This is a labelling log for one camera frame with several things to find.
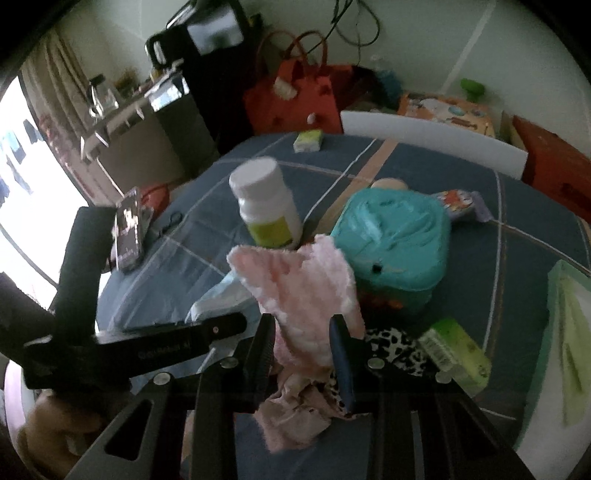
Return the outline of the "red cardboard box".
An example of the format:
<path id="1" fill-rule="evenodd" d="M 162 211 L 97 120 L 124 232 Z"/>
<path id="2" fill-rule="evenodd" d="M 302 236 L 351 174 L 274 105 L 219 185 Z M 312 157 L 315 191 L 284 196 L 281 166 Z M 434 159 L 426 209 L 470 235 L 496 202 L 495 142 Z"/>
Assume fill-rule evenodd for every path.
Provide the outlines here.
<path id="1" fill-rule="evenodd" d="M 512 124 L 528 153 L 522 181 L 590 222 L 590 159 L 522 117 L 514 116 Z"/>

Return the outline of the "shallow teal cardboard tray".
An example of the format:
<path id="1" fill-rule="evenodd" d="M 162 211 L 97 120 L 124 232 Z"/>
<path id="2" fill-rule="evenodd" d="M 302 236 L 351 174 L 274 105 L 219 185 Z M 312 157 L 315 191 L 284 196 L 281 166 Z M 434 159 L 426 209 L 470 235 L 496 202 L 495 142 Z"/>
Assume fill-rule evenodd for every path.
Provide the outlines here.
<path id="1" fill-rule="evenodd" d="M 536 479 L 568 478 L 590 447 L 590 398 L 581 422 L 566 426 L 563 419 L 558 289 L 564 277 L 579 284 L 577 296 L 590 326 L 590 277 L 559 261 L 548 274 L 549 321 L 516 441 L 519 457 Z"/>

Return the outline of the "pink beige cloth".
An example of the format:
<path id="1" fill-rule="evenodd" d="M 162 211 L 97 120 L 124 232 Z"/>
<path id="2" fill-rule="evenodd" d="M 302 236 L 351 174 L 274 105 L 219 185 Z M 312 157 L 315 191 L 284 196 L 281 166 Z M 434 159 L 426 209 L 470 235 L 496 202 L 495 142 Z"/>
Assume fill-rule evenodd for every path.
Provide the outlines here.
<path id="1" fill-rule="evenodd" d="M 320 381 L 281 371 L 277 391 L 253 414 L 270 453 L 304 449 L 329 428 L 333 419 L 352 421 L 362 417 L 346 409 L 339 395 L 335 372 Z"/>

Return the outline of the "white foam board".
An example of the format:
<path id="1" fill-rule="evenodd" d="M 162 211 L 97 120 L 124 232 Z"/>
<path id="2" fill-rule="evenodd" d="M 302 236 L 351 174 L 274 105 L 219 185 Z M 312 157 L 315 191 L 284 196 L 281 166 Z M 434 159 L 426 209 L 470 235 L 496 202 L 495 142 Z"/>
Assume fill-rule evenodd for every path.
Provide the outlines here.
<path id="1" fill-rule="evenodd" d="M 360 111 L 341 112 L 346 135 L 398 142 L 451 155 L 520 180 L 527 152 L 463 128 L 405 116 Z"/>

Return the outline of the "white green pill bottle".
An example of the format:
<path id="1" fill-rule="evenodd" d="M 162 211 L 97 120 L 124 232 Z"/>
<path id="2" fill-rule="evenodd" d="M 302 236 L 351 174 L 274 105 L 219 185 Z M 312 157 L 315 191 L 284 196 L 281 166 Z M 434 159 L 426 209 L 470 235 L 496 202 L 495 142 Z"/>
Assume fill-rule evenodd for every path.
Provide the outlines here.
<path id="1" fill-rule="evenodd" d="M 293 249 L 300 243 L 301 217 L 276 159 L 247 160 L 231 172 L 228 183 L 254 244 Z"/>

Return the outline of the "green toy dumbbell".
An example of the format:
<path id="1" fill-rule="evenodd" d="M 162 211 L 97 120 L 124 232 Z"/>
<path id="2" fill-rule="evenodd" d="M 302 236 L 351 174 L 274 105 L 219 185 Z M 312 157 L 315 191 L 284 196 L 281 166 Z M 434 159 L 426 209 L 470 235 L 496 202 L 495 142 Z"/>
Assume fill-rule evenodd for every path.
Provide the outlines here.
<path id="1" fill-rule="evenodd" d="M 467 100 L 472 103 L 478 103 L 486 94 L 486 87 L 475 80 L 463 78 L 460 81 L 460 86 L 465 92 Z"/>

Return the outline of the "teal square toy box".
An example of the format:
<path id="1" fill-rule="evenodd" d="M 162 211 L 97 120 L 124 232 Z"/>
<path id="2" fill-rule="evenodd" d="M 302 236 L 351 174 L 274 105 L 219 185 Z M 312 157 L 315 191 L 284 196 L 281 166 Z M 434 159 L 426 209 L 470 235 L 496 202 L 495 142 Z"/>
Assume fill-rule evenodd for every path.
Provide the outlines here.
<path id="1" fill-rule="evenodd" d="M 451 220 L 434 197 L 367 188 L 349 198 L 332 228 L 360 287 L 422 310 L 446 274 Z"/>

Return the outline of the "yellow green cloth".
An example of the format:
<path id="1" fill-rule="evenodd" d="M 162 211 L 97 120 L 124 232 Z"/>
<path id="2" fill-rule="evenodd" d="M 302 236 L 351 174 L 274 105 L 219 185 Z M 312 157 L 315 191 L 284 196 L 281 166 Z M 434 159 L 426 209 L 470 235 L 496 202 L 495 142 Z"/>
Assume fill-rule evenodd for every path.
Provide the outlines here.
<path id="1" fill-rule="evenodd" d="M 566 426 L 583 420 L 590 398 L 590 326 L 577 296 L 578 286 L 574 280 L 564 277 L 558 289 L 563 419 Z"/>

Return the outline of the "light blue cloth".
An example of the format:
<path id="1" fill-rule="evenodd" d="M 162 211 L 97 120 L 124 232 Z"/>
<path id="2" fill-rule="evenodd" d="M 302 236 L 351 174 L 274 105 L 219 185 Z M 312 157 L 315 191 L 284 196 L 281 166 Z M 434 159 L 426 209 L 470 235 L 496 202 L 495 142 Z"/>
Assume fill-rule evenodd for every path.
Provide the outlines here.
<path id="1" fill-rule="evenodd" d="M 230 271 L 189 308 L 184 323 L 201 323 L 230 313 L 242 312 L 256 304 L 256 299 L 242 285 L 235 271 Z"/>

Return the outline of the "green tissue pack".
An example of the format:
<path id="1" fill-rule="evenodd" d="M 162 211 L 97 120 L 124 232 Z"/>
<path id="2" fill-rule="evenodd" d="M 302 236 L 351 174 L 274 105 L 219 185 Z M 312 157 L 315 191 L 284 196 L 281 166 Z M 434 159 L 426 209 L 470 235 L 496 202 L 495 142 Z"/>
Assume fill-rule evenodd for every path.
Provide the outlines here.
<path id="1" fill-rule="evenodd" d="M 448 317 L 434 323 L 418 342 L 439 368 L 439 383 L 454 380 L 471 398 L 488 386 L 492 363 L 455 319 Z"/>
<path id="2" fill-rule="evenodd" d="M 322 148 L 322 139 L 324 132 L 320 129 L 302 131 L 297 134 L 294 140 L 294 152 L 296 153 L 311 153 L 318 152 Z"/>

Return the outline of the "beige makeup sponge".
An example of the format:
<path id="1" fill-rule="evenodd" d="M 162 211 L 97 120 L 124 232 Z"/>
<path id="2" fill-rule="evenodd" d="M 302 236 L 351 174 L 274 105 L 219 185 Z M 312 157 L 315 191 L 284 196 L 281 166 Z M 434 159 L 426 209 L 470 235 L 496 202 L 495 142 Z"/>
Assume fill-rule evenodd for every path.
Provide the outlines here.
<path id="1" fill-rule="evenodd" d="M 372 188 L 389 190 L 408 190 L 406 182 L 398 178 L 382 178 L 372 184 Z"/>

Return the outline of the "orange toy box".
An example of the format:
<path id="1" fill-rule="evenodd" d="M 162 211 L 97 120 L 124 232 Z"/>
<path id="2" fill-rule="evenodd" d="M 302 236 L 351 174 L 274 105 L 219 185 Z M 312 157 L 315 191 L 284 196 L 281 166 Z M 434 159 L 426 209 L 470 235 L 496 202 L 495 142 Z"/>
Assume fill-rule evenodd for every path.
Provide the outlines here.
<path id="1" fill-rule="evenodd" d="M 460 98 L 407 92 L 401 98 L 398 114 L 496 137 L 488 109 Z"/>

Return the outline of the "purple snack packet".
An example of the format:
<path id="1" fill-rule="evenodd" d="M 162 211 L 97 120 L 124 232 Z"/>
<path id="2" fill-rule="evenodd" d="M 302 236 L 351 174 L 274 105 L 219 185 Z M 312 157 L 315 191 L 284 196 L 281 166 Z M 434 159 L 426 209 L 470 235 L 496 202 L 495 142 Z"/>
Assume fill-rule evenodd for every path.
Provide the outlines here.
<path id="1" fill-rule="evenodd" d="M 487 223 L 493 219 L 484 199 L 477 191 L 445 190 L 432 194 L 432 197 L 443 205 L 452 222 L 478 221 Z"/>

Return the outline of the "pink white fuzzy cloth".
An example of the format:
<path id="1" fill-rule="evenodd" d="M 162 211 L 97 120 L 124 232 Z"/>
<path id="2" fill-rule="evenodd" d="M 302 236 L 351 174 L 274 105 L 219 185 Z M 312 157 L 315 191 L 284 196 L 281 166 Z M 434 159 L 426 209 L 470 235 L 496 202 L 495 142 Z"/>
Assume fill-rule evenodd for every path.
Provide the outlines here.
<path id="1" fill-rule="evenodd" d="M 288 371 L 328 375 L 332 316 L 342 315 L 352 337 L 365 337 L 353 269 L 331 236 L 315 236 L 297 250 L 236 246 L 228 264 L 259 310 L 276 318 L 274 357 Z"/>

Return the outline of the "leopard print scrunchie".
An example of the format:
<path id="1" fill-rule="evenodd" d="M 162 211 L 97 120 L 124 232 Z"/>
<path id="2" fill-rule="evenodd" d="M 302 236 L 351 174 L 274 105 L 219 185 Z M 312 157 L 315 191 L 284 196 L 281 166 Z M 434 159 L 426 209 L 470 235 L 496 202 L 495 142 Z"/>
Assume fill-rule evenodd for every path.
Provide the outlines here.
<path id="1" fill-rule="evenodd" d="M 346 409 L 366 415 L 378 398 L 405 391 L 433 373 L 434 366 L 418 341 L 394 327 L 372 328 L 362 340 L 331 337 L 332 363 Z"/>

